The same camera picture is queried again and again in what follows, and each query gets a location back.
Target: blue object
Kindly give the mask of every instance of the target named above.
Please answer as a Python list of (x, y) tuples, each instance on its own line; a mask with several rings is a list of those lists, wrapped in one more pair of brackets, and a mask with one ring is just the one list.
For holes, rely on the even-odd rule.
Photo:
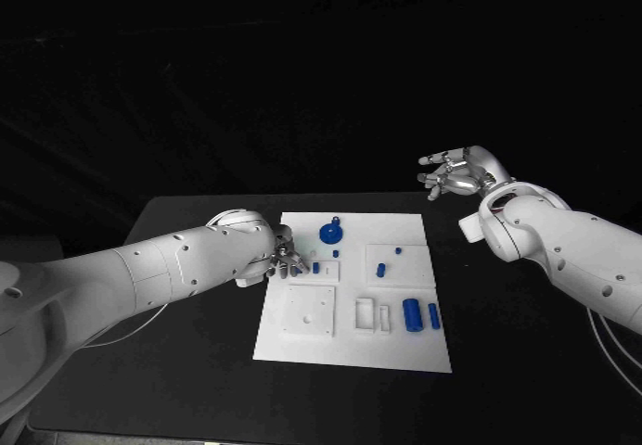
[(409, 332), (419, 332), (424, 330), (421, 323), (421, 311), (419, 310), (419, 301), (416, 299), (404, 299), (404, 318), (406, 329)]
[(432, 328), (439, 329), (442, 326), (439, 324), (437, 305), (434, 303), (429, 305), (429, 311), (432, 312)]
[(341, 229), (339, 223), (339, 216), (336, 216), (332, 222), (319, 230), (319, 238), (325, 244), (338, 244), (344, 238), (344, 230)]

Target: table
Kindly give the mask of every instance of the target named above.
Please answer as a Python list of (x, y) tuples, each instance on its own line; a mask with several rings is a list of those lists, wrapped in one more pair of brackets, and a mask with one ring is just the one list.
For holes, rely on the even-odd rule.
[(230, 282), (173, 303), (119, 344), (77, 352), (33, 402), (31, 426), (264, 444), (635, 443), (642, 403), (583, 307), (534, 262), (504, 263), (485, 242), (468, 243), (458, 221), (479, 198), (426, 196), (159, 197), (127, 243), (228, 209), (257, 210), (273, 224), (283, 211), (421, 213), (452, 375), (251, 360), (266, 282)]

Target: white platform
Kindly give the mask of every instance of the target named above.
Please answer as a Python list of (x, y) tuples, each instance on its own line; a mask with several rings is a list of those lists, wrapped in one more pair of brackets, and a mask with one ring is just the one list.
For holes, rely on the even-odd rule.
[[(333, 216), (341, 218), (344, 239), (336, 245), (325, 245), (319, 239), (319, 230), (325, 224), (331, 223)], [(303, 258), (308, 261), (336, 261), (339, 263), (339, 282), (316, 284), (299, 277), (282, 279), (277, 275), (270, 278), (254, 359), (450, 373), (445, 329), (432, 329), (429, 303), (437, 303), (439, 307), (439, 301), (421, 215), (284, 213), (282, 223), (292, 227), (296, 250)], [(413, 250), (424, 251), (427, 254), (421, 253), (420, 255), (427, 260), (421, 269), (432, 279), (430, 283), (426, 284), (424, 281), (421, 283), (429, 287), (413, 289), (397, 285), (391, 287), (368, 286), (367, 273), (364, 272), (368, 245), (388, 245), (393, 251), (396, 247), (423, 246)], [(338, 258), (332, 256), (335, 249), (339, 251)], [(315, 257), (310, 257), (310, 251), (316, 252)], [(391, 262), (391, 270), (401, 267), (403, 257), (401, 254), (401, 256), (387, 259), (387, 261), (397, 261)], [(295, 293), (292, 293), (293, 291), (289, 289), (297, 286), (302, 289), (295, 289)], [(286, 301), (287, 298), (292, 301), (293, 296), (303, 294), (297, 294), (299, 290), (303, 292), (303, 286), (335, 288), (332, 336), (328, 333), (325, 333), (326, 335), (292, 335), (284, 331)], [(409, 298), (419, 299), (420, 302), (424, 330), (419, 333), (406, 330), (403, 300)], [(357, 299), (374, 299), (375, 302), (375, 332), (371, 335), (364, 335), (355, 330)], [(388, 335), (381, 333), (380, 306), (388, 306)], [(310, 306), (310, 313), (306, 315), (302, 311), (297, 311), (297, 315), (292, 317), (296, 322), (300, 322), (299, 319), (303, 319), (306, 315), (316, 314), (315, 306)]]

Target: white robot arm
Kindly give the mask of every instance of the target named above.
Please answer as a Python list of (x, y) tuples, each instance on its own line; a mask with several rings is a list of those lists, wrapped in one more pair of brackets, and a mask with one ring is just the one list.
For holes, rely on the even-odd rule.
[(61, 261), (0, 261), (0, 424), (67, 359), (117, 322), (231, 279), (240, 287), (299, 268), (292, 230), (230, 210), (204, 227)]
[(486, 239), (505, 261), (533, 260), (560, 290), (642, 334), (642, 236), (573, 211), (546, 188), (517, 182), (481, 146), (419, 163), (442, 164), (434, 173), (417, 176), (432, 189), (430, 200), (446, 192), (484, 197), (478, 213), (460, 221), (468, 241)]

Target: black table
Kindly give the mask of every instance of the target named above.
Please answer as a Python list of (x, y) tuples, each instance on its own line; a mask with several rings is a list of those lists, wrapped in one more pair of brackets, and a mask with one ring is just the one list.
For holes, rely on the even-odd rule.
[(636, 443), (642, 403), (603, 358), (583, 307), (534, 262), (504, 263), (486, 242), (468, 243), (458, 221), (479, 198), (426, 196), (160, 197), (127, 243), (228, 209), (258, 210), (271, 223), (283, 211), (421, 213), (452, 375), (251, 360), (266, 282), (230, 282), (173, 303), (127, 340), (75, 354), (33, 402), (31, 426), (310, 445)]

